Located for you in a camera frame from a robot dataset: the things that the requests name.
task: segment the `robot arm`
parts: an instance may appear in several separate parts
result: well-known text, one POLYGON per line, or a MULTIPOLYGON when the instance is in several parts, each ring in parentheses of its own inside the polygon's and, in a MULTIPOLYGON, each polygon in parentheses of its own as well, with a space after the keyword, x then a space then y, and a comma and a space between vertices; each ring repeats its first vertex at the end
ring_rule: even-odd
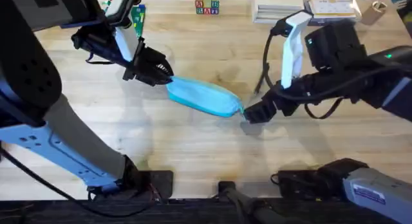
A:
MULTIPOLYGON (((288 37, 291 26, 285 25, 286 21, 287 18, 278 21, 270 36, 288 37)), ((246 108, 245 118, 250 123, 268 122, 277 110, 282 111, 284 116, 290 116, 301 104, 312 118, 327 118, 345 98, 352 103, 363 100, 376 109, 382 108, 412 121, 412 103, 407 99, 412 91, 412 47, 398 46, 368 56, 353 23, 348 20, 310 33, 305 37, 305 42, 312 65, 318 72, 300 78, 295 74, 292 83, 289 83, 290 77, 289 81, 284 79, 283 75, 291 75, 290 70, 285 71, 285 68, 282 68, 282 80, 275 84, 270 81, 266 62, 268 51, 265 49, 263 73, 256 91, 259 91, 263 79, 270 90, 262 101, 246 108), (315 117, 307 106, 318 105, 330 98, 338 100, 322 117, 315 117)))
MULTIPOLYGON (((97 0, 81 1, 84 7, 77 8, 85 8, 83 15, 75 13, 73 0, 40 0, 34 7, 41 10, 53 7, 53 3, 64 4, 72 19, 51 17, 47 21, 29 22, 23 15, 29 14, 30 8, 23 6, 19 11, 16 6, 20 2, 30 5, 27 0, 0 1, 0 14, 7 14, 3 22, 13 24, 12 28, 3 28, 0 35, 0 139, 21 145, 68 170, 81 178, 94 194, 147 191, 148 185, 154 183, 151 181, 154 171, 138 171, 127 156, 107 146, 74 113, 62 94, 59 72, 32 32, 57 24, 82 26, 73 36, 75 44, 125 66, 127 79, 136 77, 152 86, 165 84, 173 72, 171 68, 157 70, 158 65, 168 66, 164 55, 145 47, 143 39, 138 40, 136 35, 131 38, 125 34, 130 32, 126 28, 126 23, 130 23, 127 17, 136 0, 119 0, 115 12, 111 11, 107 17, 97 8, 97 0), (122 46, 122 38, 115 37, 118 33, 135 44, 122 46), (129 53, 133 53, 131 60, 127 58, 129 53)), ((160 173, 166 182, 159 187, 167 192, 160 189, 159 193, 168 198, 173 174, 160 173)))
POLYGON ((351 201, 400 223, 412 218, 412 185, 356 160, 345 158, 318 170, 279 171, 273 176, 286 199, 351 201))

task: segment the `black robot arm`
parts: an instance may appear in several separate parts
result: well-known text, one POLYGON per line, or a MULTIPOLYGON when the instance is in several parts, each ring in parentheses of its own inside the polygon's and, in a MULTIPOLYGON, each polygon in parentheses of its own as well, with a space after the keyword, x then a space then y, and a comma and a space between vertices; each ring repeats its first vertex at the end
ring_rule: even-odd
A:
POLYGON ((305 42, 318 72, 294 79, 285 89, 280 80, 275 84, 270 81, 264 57, 267 68, 261 78, 266 79, 270 90, 260 102, 246 108, 244 115, 250 123, 269 122, 277 110, 290 116, 301 104, 312 118, 327 118, 343 99, 352 103, 363 100, 412 121, 412 102, 408 99, 412 92, 412 47, 398 46, 368 56, 349 20, 320 28, 307 35, 305 42), (308 104, 318 105, 331 98, 337 100, 321 117, 315 117, 308 108, 308 104))

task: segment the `green object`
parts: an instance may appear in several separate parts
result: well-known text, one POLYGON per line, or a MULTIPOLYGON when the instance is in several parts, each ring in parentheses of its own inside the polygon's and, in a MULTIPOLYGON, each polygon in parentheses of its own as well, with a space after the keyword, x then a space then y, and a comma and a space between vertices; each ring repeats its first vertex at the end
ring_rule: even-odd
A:
POLYGON ((203 14, 203 8, 196 8, 197 14, 203 14))
POLYGON ((212 0, 203 0, 203 7, 204 8, 211 8, 212 7, 212 0))
MULTIPOLYGON (((103 2, 103 5, 107 5, 110 6, 111 1, 105 1, 103 2)), ((138 6, 134 6, 132 7, 131 11, 130 11, 131 17, 133 19, 133 27, 135 27, 136 30, 136 36, 137 38, 141 37, 143 34, 143 24, 144 24, 144 17, 146 14, 146 7, 145 5, 138 5, 138 6)))
POLYGON ((219 1, 212 1, 212 8, 219 8, 219 1))

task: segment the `black mount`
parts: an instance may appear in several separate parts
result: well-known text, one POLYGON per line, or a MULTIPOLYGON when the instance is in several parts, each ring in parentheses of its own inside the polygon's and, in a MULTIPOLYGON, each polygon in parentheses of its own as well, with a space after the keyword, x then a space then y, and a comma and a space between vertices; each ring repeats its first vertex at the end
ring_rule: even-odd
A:
POLYGON ((344 158, 318 170, 282 170, 272 175, 272 179, 277 177, 281 195, 286 199, 346 201, 343 179, 359 168, 368 168, 368 165, 344 158))
POLYGON ((231 202, 235 205, 241 223, 266 224, 266 223, 295 223, 307 224, 297 218, 283 217, 275 212, 269 203, 259 198, 249 198, 236 190, 234 182, 219 182, 217 199, 222 202, 231 202))

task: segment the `wire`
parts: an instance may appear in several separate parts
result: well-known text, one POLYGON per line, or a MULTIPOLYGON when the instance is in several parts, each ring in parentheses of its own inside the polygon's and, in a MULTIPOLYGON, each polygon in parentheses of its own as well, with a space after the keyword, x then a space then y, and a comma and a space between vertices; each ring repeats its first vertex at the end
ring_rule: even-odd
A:
MULTIPOLYGON (((257 83, 255 87, 255 90, 254 90, 255 94, 258 94, 260 92, 263 79, 265 79, 265 75, 267 75, 269 71, 269 63, 267 62, 267 60, 268 60, 269 46, 270 46, 270 43, 272 42, 272 38, 273 38, 273 35, 269 34, 268 39, 266 40, 265 50, 263 52, 263 67, 262 67, 263 71, 262 71, 262 74, 260 75, 259 82, 257 83)), ((267 84, 271 87, 272 82, 270 81, 270 79, 269 79, 269 82, 267 80, 267 84)))
POLYGON ((29 168, 27 168, 25 165, 23 165, 19 160, 17 160, 16 158, 14 158, 12 155, 10 155, 6 150, 4 150, 3 148, 0 148, 0 153, 10 162, 12 162, 16 167, 18 167, 19 169, 21 169, 23 172, 25 172, 27 175, 31 176, 34 180, 37 180, 39 183, 43 184, 44 186, 46 186, 47 188, 53 190, 54 192, 56 192, 57 194, 60 194, 61 196, 63 196, 64 198, 66 198, 69 201, 72 201, 73 203, 75 203, 76 205, 78 205, 79 207, 83 208, 86 211, 89 211, 93 214, 99 215, 99 216, 103 216, 103 217, 107 217, 107 218, 127 218, 136 214, 140 214, 141 212, 146 211, 147 209, 151 208, 154 204, 153 203, 148 203, 145 207, 141 208, 140 210, 131 212, 129 214, 106 214, 104 212, 100 212, 98 210, 92 209, 90 207, 88 207, 87 205, 83 205, 83 203, 77 201, 75 198, 73 198, 72 196, 70 196, 69 194, 66 194, 65 192, 61 191, 59 188, 57 188, 56 186, 50 184, 49 182, 47 182, 45 179, 41 178, 39 175, 35 174, 33 171, 31 171, 29 168))
POLYGON ((273 184, 275 184, 275 185, 279 185, 279 182, 275 181, 274 177, 277 177, 277 173, 272 174, 272 175, 270 176, 270 181, 271 181, 273 184))
POLYGON ((86 62, 89 64, 105 64, 105 65, 114 64, 114 62, 111 62, 111 61, 94 61, 94 62, 90 61, 94 55, 95 55, 94 53, 90 53, 89 58, 86 59, 86 62))
POLYGON ((317 117, 315 116, 312 111, 310 111, 309 109, 309 105, 308 104, 304 104, 304 110, 308 113, 308 115, 310 116, 310 118, 314 118, 314 119, 325 119, 328 118, 331 114, 333 114, 333 112, 336 111, 337 107, 339 107, 339 105, 341 104, 341 102, 343 101, 343 97, 338 98, 333 104, 332 107, 330 107, 330 109, 322 116, 317 117))
POLYGON ((17 208, 17 209, 0 210, 0 213, 2 213, 2 212, 15 212, 15 211, 18 211, 18 210, 25 210, 25 209, 28 209, 28 208, 33 207, 33 206, 34 206, 33 204, 30 204, 30 205, 27 205, 25 207, 21 207, 21 208, 17 208))
POLYGON ((350 86, 350 85, 352 85, 352 84, 354 84, 354 83, 356 83, 360 80, 366 79, 368 77, 374 76, 374 75, 379 74, 379 73, 384 73, 384 72, 387 72, 387 71, 391 71, 391 70, 399 70, 399 71, 405 71, 405 72, 411 73, 412 72, 412 67, 407 66, 407 65, 399 65, 399 66, 385 66, 385 67, 377 68, 373 71, 369 71, 369 72, 360 74, 360 75, 358 75, 358 76, 356 76, 356 77, 354 77, 350 80, 347 80, 346 82, 343 82, 343 83, 337 85, 334 88, 331 88, 329 90, 323 91, 323 92, 318 93, 316 95, 310 95, 310 96, 307 96, 307 97, 296 97, 296 96, 287 95, 287 94, 283 93, 282 91, 280 91, 279 89, 276 89, 276 88, 274 89, 274 92, 277 95, 279 95, 280 97, 283 97, 283 98, 286 98, 286 99, 289 99, 289 100, 313 102, 313 100, 322 100, 325 96, 327 96, 331 93, 334 93, 334 92, 336 92, 340 89, 343 89, 345 87, 348 87, 348 86, 350 86))
POLYGON ((8 219, 8 218, 20 218, 20 217, 21 217, 20 215, 12 215, 12 216, 7 216, 7 217, 0 218, 0 220, 4 220, 4 219, 8 219))

